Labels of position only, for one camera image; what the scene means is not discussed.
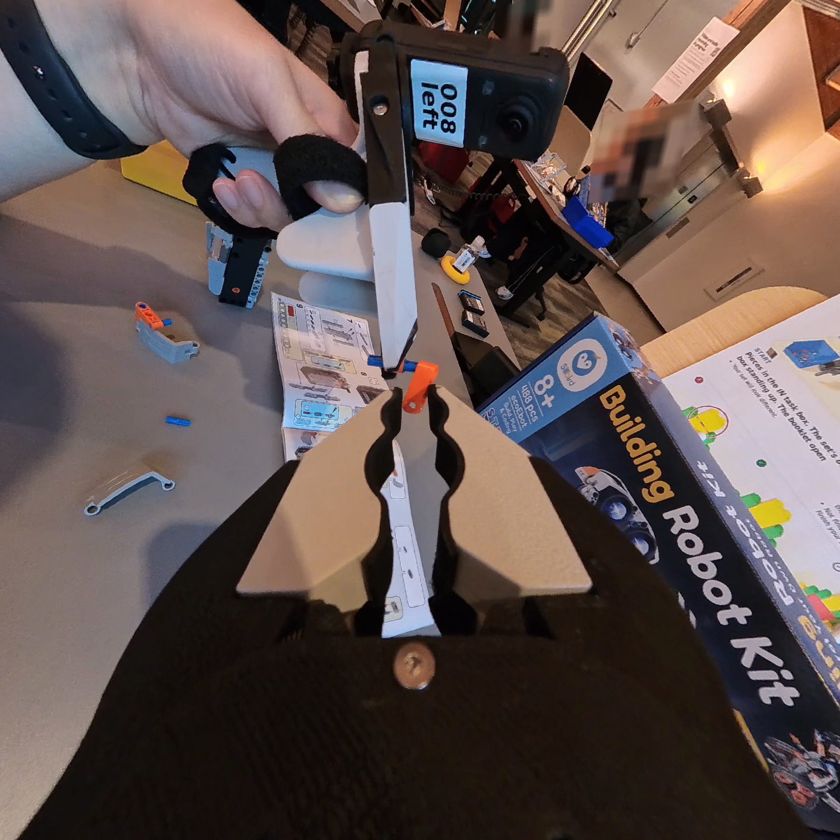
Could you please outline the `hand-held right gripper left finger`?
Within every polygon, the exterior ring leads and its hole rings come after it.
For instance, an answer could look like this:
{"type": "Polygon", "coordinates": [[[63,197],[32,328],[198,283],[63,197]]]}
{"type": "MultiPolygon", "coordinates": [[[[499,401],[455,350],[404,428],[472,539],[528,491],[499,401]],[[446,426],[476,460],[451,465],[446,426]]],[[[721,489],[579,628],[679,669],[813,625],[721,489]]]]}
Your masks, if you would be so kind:
{"type": "Polygon", "coordinates": [[[382,635],[392,579],[391,525],[382,487],[402,422],[396,387],[284,465],[290,483],[237,584],[241,595],[279,593],[356,612],[354,630],[382,635]]]}

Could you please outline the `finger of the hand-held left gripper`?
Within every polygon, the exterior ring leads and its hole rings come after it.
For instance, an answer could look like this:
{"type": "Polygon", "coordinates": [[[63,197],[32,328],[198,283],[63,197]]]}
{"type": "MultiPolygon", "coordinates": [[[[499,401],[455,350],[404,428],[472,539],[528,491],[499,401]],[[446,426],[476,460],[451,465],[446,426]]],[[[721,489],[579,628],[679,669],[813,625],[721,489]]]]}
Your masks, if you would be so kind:
{"type": "Polygon", "coordinates": [[[383,203],[370,210],[381,356],[387,370],[400,365],[417,329],[409,207],[407,202],[383,203]]]}

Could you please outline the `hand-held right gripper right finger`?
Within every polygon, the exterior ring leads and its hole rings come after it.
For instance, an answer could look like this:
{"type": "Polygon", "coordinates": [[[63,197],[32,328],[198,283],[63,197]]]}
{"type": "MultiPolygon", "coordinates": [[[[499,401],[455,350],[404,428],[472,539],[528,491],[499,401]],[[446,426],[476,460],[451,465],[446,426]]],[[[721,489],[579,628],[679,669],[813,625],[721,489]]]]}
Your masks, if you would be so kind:
{"type": "Polygon", "coordinates": [[[440,506],[430,609],[442,635],[471,635],[495,604],[588,592],[590,576],[526,451],[431,385],[440,506]]]}

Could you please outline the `orange brick connector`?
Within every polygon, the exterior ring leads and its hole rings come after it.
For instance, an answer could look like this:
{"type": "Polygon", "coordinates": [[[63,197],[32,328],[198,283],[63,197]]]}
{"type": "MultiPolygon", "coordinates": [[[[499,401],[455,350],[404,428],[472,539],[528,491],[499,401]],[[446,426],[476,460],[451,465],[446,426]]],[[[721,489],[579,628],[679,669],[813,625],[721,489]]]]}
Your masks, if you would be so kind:
{"type": "Polygon", "coordinates": [[[427,401],[429,387],[435,383],[438,365],[426,361],[414,364],[413,377],[402,400],[402,409],[406,413],[420,413],[427,401]]]}

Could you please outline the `person's left forearm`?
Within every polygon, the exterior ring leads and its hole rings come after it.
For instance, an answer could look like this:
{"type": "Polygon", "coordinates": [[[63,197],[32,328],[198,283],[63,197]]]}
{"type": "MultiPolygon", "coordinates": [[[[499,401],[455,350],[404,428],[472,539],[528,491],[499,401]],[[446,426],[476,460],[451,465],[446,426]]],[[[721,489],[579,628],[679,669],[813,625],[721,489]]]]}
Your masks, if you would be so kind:
{"type": "MultiPolygon", "coordinates": [[[[137,55],[123,31],[89,38],[57,36],[55,43],[91,102],[135,144],[155,142],[134,108],[137,55]]],[[[1,59],[2,201],[78,172],[91,159],[69,150],[45,121],[5,58],[1,59]]]]}

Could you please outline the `brown office desk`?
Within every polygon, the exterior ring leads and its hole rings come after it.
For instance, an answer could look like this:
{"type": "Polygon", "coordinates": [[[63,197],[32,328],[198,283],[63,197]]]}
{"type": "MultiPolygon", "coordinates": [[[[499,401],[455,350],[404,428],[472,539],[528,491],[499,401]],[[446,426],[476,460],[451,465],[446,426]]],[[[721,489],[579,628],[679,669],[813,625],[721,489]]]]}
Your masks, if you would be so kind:
{"type": "Polygon", "coordinates": [[[616,275],[619,270],[619,265],[614,258],[602,248],[594,248],[573,230],[572,226],[569,225],[562,215],[560,206],[541,188],[524,162],[513,160],[512,163],[515,165],[518,175],[526,186],[526,189],[530,190],[534,202],[539,204],[550,222],[559,229],[566,244],[575,251],[580,252],[586,259],[593,260],[596,264],[604,266],[611,274],[616,275]]]}

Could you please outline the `grey desk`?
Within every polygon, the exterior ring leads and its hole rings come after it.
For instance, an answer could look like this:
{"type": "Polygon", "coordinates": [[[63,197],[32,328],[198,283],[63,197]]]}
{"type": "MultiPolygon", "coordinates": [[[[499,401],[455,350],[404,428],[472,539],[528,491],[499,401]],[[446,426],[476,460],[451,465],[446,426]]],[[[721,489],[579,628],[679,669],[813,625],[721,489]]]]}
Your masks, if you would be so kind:
{"type": "Polygon", "coordinates": [[[2,838],[38,810],[173,573],[283,462],[270,293],[207,288],[204,218],[96,163],[2,205],[2,838]],[[197,355],[139,339],[147,303],[197,355]],[[165,423],[185,417],[189,427],[165,423]],[[96,515],[100,482],[153,481],[96,515]]]}

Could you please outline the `person's left hand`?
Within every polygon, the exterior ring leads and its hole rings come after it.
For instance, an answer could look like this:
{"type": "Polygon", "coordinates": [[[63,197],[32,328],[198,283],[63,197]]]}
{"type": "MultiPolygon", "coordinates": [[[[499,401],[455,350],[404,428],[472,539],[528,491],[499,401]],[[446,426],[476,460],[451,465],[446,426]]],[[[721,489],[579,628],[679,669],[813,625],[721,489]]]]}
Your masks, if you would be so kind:
{"type": "MultiPolygon", "coordinates": [[[[152,144],[167,140],[189,156],[215,142],[274,148],[300,134],[349,146],[358,134],[327,84],[236,2],[35,3],[58,51],[55,35],[117,30],[131,40],[134,108],[152,144]]],[[[277,191],[255,171],[218,179],[213,189],[241,224],[280,231],[290,222],[277,191]]]]}

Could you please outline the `black monitor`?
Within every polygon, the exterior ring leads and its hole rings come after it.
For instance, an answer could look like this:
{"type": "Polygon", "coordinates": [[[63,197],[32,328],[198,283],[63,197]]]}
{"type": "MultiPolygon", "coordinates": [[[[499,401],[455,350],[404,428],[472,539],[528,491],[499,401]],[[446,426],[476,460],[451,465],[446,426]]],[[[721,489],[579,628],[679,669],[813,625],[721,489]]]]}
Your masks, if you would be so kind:
{"type": "Polygon", "coordinates": [[[564,106],[588,130],[593,130],[613,84],[613,79],[586,54],[580,54],[564,106]]]}

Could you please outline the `white building instruction booklet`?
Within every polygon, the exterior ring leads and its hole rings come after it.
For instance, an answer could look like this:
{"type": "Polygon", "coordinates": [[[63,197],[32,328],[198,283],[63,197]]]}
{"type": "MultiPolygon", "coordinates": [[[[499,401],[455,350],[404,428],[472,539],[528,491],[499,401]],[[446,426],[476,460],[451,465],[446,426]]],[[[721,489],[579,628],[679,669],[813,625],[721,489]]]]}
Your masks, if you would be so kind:
{"type": "MultiPolygon", "coordinates": [[[[368,322],[340,311],[271,294],[276,353],[283,391],[283,450],[297,460],[388,389],[376,365],[368,322]]],[[[394,561],[382,635],[402,636],[433,625],[414,531],[405,464],[393,443],[394,469],[386,499],[394,561]]]]}

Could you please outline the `black box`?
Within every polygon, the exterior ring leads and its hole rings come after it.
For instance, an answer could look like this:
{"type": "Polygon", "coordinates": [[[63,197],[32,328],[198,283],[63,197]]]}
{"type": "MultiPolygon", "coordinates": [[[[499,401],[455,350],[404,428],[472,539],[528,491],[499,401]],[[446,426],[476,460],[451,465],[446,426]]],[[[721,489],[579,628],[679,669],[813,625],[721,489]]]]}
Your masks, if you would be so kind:
{"type": "Polygon", "coordinates": [[[451,342],[475,406],[492,397],[520,373],[501,348],[487,341],[455,332],[451,342]]]}

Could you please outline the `grey black brick assembly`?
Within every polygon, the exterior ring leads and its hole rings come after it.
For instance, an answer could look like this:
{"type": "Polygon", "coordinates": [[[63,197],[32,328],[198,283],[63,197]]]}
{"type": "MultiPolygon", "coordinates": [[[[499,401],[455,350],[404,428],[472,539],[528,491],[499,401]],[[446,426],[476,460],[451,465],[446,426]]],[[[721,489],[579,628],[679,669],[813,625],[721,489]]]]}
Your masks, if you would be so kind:
{"type": "Polygon", "coordinates": [[[206,222],[208,287],[219,302],[255,306],[269,262],[271,238],[243,238],[206,222]]]}

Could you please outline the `blue plastic bin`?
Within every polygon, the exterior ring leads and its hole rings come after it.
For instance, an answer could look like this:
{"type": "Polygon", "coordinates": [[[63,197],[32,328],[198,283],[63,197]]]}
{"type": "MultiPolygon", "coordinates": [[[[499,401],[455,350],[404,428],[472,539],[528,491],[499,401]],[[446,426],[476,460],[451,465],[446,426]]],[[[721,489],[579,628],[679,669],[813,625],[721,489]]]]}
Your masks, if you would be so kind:
{"type": "Polygon", "coordinates": [[[602,249],[612,243],[613,235],[590,215],[577,195],[569,196],[562,211],[568,225],[594,249],[602,249]]]}

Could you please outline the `blue toy kit box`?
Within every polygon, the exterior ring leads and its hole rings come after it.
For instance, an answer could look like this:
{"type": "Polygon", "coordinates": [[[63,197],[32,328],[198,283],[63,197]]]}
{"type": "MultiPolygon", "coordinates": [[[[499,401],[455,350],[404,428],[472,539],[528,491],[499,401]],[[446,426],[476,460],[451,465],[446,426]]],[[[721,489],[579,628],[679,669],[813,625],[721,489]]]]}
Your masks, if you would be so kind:
{"type": "Polygon", "coordinates": [[[837,835],[838,642],[631,333],[590,316],[478,411],[662,575],[772,781],[837,835]]]}

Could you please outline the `grey curved brick panel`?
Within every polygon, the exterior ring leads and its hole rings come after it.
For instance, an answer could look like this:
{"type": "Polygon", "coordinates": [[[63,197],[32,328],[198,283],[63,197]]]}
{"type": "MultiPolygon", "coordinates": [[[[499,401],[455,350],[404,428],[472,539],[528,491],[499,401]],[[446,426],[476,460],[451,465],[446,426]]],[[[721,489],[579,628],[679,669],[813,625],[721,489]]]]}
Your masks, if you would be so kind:
{"type": "Polygon", "coordinates": [[[89,517],[96,516],[102,509],[109,507],[121,497],[153,481],[158,482],[163,491],[171,491],[175,488],[175,482],[172,479],[163,476],[160,472],[139,461],[94,487],[85,502],[83,511],[89,517]]]}

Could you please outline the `orange grey brick assembly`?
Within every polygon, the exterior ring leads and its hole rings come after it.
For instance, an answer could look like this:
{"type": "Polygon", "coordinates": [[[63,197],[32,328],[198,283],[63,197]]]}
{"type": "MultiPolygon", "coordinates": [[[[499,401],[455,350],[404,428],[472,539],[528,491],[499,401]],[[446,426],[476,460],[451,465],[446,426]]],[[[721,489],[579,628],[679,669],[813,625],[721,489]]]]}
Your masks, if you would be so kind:
{"type": "Polygon", "coordinates": [[[135,304],[135,328],[140,341],[158,354],[164,361],[178,363],[187,361],[200,351],[199,342],[175,341],[163,332],[171,320],[161,320],[145,302],[135,304]]]}

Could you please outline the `white cabinet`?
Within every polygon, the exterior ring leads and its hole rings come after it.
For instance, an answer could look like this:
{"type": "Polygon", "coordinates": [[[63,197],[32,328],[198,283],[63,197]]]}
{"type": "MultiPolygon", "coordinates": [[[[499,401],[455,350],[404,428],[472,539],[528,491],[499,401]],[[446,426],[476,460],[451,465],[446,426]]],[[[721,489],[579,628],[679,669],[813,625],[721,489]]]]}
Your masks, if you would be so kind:
{"type": "Polygon", "coordinates": [[[699,138],[674,184],[647,201],[649,225],[616,255],[620,277],[665,328],[706,312],[762,272],[750,257],[719,256],[711,229],[763,184],[737,151],[727,103],[704,91],[696,111],[699,138]]]}

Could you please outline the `yellow plastic bin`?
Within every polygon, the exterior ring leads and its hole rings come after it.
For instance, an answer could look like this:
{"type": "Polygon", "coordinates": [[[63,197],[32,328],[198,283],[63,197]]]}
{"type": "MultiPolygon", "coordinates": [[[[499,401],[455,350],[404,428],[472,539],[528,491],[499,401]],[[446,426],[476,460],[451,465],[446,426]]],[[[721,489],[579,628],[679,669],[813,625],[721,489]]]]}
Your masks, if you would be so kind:
{"type": "Polygon", "coordinates": [[[143,153],[120,161],[122,176],[127,180],[196,206],[196,199],[183,187],[188,159],[171,143],[163,141],[143,153]]]}

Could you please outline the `brick picture poster sheet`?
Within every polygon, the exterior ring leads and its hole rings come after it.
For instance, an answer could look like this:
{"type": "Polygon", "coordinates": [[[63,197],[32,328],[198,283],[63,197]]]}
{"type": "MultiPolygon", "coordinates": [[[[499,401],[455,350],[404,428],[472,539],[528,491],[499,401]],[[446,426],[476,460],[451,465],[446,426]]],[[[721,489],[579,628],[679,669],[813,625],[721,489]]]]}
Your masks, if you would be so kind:
{"type": "Polygon", "coordinates": [[[792,584],[838,641],[839,298],[665,377],[792,584]]]}

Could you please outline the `black wristband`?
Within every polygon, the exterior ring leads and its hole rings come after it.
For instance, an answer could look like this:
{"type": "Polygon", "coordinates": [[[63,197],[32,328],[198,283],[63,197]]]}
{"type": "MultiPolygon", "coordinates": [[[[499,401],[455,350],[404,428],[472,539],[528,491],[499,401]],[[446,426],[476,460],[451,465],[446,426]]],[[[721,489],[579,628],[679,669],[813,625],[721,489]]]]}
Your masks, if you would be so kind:
{"type": "Polygon", "coordinates": [[[1,2],[1,49],[30,100],[73,152],[92,160],[141,154],[89,99],[32,1],[1,2]]]}

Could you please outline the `white wall notice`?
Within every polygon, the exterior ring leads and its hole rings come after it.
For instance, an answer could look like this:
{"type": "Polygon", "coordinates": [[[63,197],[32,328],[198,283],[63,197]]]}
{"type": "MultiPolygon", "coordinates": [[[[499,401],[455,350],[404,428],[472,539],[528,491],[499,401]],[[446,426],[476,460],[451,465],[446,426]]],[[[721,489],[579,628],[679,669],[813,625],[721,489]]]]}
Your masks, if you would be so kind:
{"type": "Polygon", "coordinates": [[[713,17],[657,81],[653,93],[667,104],[676,102],[738,34],[738,29],[713,17]]]}

